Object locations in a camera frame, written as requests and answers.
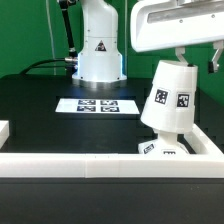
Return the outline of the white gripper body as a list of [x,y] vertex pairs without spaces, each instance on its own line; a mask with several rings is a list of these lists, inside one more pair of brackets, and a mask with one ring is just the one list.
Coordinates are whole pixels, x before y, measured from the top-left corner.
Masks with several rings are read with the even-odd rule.
[[140,0],[130,29],[136,52],[224,40],[224,0]]

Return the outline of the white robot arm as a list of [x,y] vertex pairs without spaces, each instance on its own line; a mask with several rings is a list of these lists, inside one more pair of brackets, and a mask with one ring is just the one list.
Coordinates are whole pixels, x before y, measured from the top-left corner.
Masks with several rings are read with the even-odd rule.
[[[117,48],[118,13],[104,0],[80,0],[84,46],[78,54],[75,84],[90,87],[124,82],[122,55]],[[132,48],[147,52],[173,48],[178,60],[189,45],[211,43],[214,69],[224,51],[224,0],[138,0],[131,11]]]

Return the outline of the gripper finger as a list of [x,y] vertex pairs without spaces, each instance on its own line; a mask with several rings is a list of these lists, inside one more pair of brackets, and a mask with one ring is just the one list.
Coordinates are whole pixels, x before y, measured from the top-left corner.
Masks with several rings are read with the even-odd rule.
[[218,60],[224,51],[224,41],[217,41],[213,43],[213,48],[215,53],[212,57],[212,60],[208,62],[208,72],[215,73],[219,69]]
[[186,65],[188,67],[193,67],[193,64],[189,63],[185,57],[184,57],[184,54],[185,54],[185,48],[184,47],[177,47],[175,49],[175,55],[177,57],[177,59],[183,64],[183,65]]

